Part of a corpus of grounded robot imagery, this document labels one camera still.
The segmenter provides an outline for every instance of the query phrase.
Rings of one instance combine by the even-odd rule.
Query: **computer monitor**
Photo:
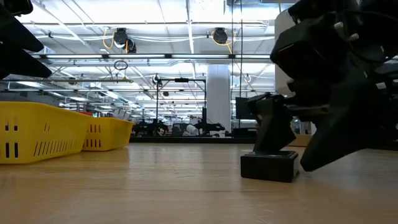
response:
[[[249,98],[236,97],[236,119],[255,119],[246,103]]]

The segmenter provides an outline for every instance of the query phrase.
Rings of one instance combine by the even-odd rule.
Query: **ceiling light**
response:
[[[264,58],[269,59],[269,55],[235,55],[236,58]]]
[[[70,104],[69,103],[65,104],[65,103],[60,102],[60,106],[70,106]]]
[[[40,91],[38,89],[6,89],[7,91]]]
[[[102,55],[47,55],[47,58],[102,58]]]
[[[165,55],[157,54],[120,54],[108,55],[109,58],[165,58]]]
[[[60,92],[60,91],[74,91],[74,90],[59,89],[59,90],[43,90],[43,91],[54,91],[54,92]]]
[[[241,119],[242,122],[256,122],[255,119]]]
[[[106,94],[114,99],[119,98],[119,96],[116,93],[113,93],[112,91],[107,91]]]
[[[172,55],[172,58],[228,58],[229,55],[203,55],[203,54],[185,54],[185,55]]]
[[[109,54],[109,52],[106,49],[100,49],[100,51],[106,52],[107,54]]]
[[[42,85],[38,84],[38,83],[34,83],[34,82],[17,82],[18,84],[22,84],[22,85],[27,85],[30,87],[42,87]]]
[[[136,104],[130,104],[130,106],[131,106],[132,108],[134,108],[134,109],[137,109],[137,108],[140,108],[140,107],[141,107],[141,106],[136,105]]]
[[[53,92],[49,92],[50,94],[54,95],[54,96],[59,96],[59,97],[64,97],[63,95],[59,94],[59,93],[53,93]]]
[[[77,91],[104,91],[104,90],[102,90],[102,89],[95,89],[95,90],[85,89],[85,90],[77,90]]]
[[[189,101],[189,102],[197,101],[197,102],[204,102],[205,100],[204,99],[197,99],[197,100],[195,100],[195,99],[166,99],[166,100],[159,99],[159,101],[178,101],[178,102],[179,101]]]
[[[88,101],[86,98],[82,98],[82,97],[70,97],[72,100],[76,100],[76,101]]]
[[[196,108],[175,108],[175,111],[198,111]]]

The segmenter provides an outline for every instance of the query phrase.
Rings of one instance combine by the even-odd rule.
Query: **black cable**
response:
[[[242,0],[241,0],[241,75],[239,81],[239,97],[242,97],[242,69],[243,69],[243,10],[242,10]],[[241,128],[241,120],[239,119],[239,128]]]

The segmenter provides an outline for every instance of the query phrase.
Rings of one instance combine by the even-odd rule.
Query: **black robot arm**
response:
[[[288,10],[296,25],[280,34],[271,60],[291,78],[293,94],[248,101],[261,124],[256,154],[278,151],[295,139],[293,116],[317,126],[301,160],[306,171],[398,138],[394,72],[376,72],[398,52],[391,39],[397,8],[393,0],[301,0]]]

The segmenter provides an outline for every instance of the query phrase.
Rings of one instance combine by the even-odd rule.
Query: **ceiling duct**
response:
[[[279,3],[281,3],[281,10],[285,10],[289,8],[291,5],[298,2],[298,0],[225,0],[227,10],[229,13],[232,13],[232,8],[235,13],[239,13],[241,11],[241,1],[242,1],[242,10],[254,10],[254,9],[277,9],[279,10]]]

